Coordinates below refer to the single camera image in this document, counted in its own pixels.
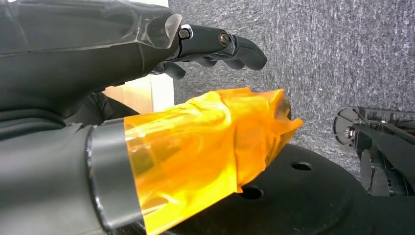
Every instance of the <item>yellow wrapped object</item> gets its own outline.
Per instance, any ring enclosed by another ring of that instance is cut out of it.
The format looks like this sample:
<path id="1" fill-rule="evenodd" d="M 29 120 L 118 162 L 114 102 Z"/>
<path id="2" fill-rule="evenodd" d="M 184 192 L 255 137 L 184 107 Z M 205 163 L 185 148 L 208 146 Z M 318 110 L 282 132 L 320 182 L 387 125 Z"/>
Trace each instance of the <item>yellow wrapped object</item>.
<path id="1" fill-rule="evenodd" d="M 283 90 L 221 90 L 161 113 L 126 117 L 127 146 L 144 224 L 159 234 L 258 176 L 302 121 Z"/>

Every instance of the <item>black robotic finger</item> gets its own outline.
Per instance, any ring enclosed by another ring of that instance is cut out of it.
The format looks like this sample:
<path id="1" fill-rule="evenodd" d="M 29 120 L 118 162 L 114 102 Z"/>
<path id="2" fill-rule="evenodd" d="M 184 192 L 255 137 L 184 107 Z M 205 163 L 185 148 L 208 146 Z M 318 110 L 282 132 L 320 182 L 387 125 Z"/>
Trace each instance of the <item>black robotic finger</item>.
<path id="1" fill-rule="evenodd" d="M 199 58 L 199 59 L 196 59 L 195 61 L 201 66 L 206 67 L 206 68 L 212 68 L 217 63 L 217 61 L 215 60 L 207 60 L 204 58 Z"/>
<path id="2" fill-rule="evenodd" d="M 240 60 L 224 60 L 224 62 L 234 70 L 241 70 L 245 67 L 245 64 Z"/>
<path id="3" fill-rule="evenodd" d="M 150 74 L 167 74 L 173 79 L 180 80 L 186 75 L 186 71 L 182 67 L 175 63 L 169 62 L 161 65 L 157 65 Z"/>
<path id="4" fill-rule="evenodd" d="M 176 80 L 180 80 L 186 76 L 186 71 L 175 63 L 168 63 L 165 73 Z"/>
<path id="5" fill-rule="evenodd" d="M 179 31 L 179 38 L 180 54 L 172 62 L 196 61 L 210 68 L 223 60 L 235 70 L 247 66 L 256 71 L 267 63 L 267 57 L 254 42 L 219 28 L 187 24 Z"/>
<path id="6" fill-rule="evenodd" d="M 267 57 L 259 47 L 243 37 L 234 36 L 237 49 L 232 60 L 237 60 L 252 70 L 261 70 L 267 64 Z"/>

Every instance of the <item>clear plastic cover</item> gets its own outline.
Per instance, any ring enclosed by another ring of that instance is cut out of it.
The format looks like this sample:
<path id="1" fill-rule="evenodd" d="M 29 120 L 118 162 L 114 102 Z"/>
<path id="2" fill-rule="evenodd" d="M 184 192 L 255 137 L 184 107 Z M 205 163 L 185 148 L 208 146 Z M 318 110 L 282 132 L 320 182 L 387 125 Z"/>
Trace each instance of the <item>clear plastic cover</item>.
<path id="1" fill-rule="evenodd" d="M 182 20 L 129 0 L 0 0 L 0 54 L 126 43 L 169 48 Z"/>

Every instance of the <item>round hole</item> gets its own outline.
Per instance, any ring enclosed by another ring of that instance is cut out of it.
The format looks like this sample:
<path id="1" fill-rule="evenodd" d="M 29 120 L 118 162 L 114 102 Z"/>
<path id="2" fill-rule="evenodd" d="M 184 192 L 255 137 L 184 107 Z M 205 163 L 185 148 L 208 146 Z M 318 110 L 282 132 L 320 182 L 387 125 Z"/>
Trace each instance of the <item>round hole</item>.
<path id="1" fill-rule="evenodd" d="M 262 197 L 264 192 L 256 186 L 245 186 L 242 187 L 242 193 L 239 196 L 247 200 L 256 200 Z"/>
<path id="2" fill-rule="evenodd" d="M 305 163 L 305 162 L 292 163 L 291 167 L 296 169 L 296 170 L 311 170 L 311 164 L 310 163 Z"/>

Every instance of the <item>black round base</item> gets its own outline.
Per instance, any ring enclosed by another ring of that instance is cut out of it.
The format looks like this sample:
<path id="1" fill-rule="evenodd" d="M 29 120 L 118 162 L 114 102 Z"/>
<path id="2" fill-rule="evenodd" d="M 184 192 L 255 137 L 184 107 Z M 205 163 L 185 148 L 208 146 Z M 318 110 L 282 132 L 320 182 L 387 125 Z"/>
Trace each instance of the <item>black round base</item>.
<path id="1" fill-rule="evenodd" d="M 163 234 L 404 235 L 414 234 L 414 221 L 415 197 L 369 196 L 337 164 L 288 144 L 244 193 L 230 195 Z M 140 227 L 123 228 L 123 233 L 140 234 Z"/>

